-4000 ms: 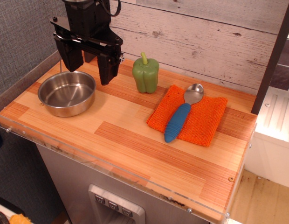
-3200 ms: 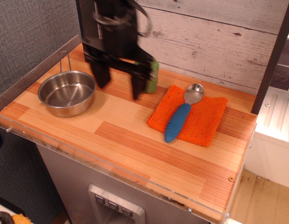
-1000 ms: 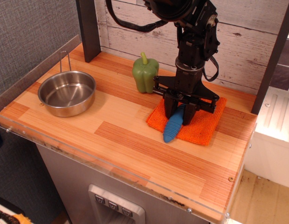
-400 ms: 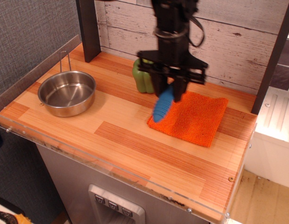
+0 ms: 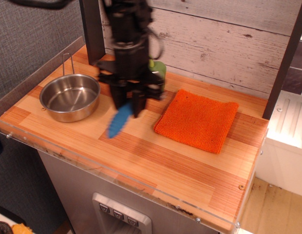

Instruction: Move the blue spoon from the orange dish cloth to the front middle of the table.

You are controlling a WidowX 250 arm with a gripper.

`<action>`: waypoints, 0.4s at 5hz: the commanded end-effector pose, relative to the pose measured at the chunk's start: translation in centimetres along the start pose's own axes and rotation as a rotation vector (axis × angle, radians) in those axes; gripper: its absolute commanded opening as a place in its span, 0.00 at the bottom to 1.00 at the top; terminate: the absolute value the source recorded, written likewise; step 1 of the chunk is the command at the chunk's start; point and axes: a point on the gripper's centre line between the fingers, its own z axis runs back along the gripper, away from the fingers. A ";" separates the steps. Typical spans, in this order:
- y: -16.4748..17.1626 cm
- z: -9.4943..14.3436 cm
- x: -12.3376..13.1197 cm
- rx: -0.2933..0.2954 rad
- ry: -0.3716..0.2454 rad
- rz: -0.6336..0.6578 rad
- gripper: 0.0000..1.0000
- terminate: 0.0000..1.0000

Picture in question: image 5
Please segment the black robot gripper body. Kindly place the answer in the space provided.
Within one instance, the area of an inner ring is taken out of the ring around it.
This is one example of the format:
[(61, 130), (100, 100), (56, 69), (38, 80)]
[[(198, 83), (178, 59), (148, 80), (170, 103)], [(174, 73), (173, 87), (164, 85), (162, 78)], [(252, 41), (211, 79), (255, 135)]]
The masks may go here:
[(161, 100), (162, 78), (149, 70), (149, 45), (116, 44), (114, 48), (115, 60), (97, 62), (100, 69), (99, 81), (110, 85), (127, 86), (128, 92), (143, 91), (146, 98)]

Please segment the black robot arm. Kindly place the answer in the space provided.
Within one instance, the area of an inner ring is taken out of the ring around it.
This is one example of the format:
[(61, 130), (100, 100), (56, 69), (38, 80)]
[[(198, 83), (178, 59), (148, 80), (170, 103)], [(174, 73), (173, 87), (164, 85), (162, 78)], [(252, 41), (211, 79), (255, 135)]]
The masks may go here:
[(129, 102), (138, 117), (147, 99), (161, 99), (165, 84), (150, 67), (152, 8), (145, 0), (113, 0), (103, 6), (112, 29), (115, 60), (97, 62), (99, 81), (109, 85), (116, 109)]

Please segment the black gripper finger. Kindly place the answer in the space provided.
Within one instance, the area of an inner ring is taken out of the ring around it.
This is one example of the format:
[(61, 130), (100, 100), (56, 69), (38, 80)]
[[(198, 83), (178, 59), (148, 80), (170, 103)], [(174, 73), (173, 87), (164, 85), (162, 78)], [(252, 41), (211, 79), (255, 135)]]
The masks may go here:
[(133, 90), (132, 91), (132, 111), (133, 116), (137, 118), (141, 111), (145, 109), (146, 95), (143, 91)]
[(110, 92), (116, 109), (127, 103), (127, 86), (110, 85)]

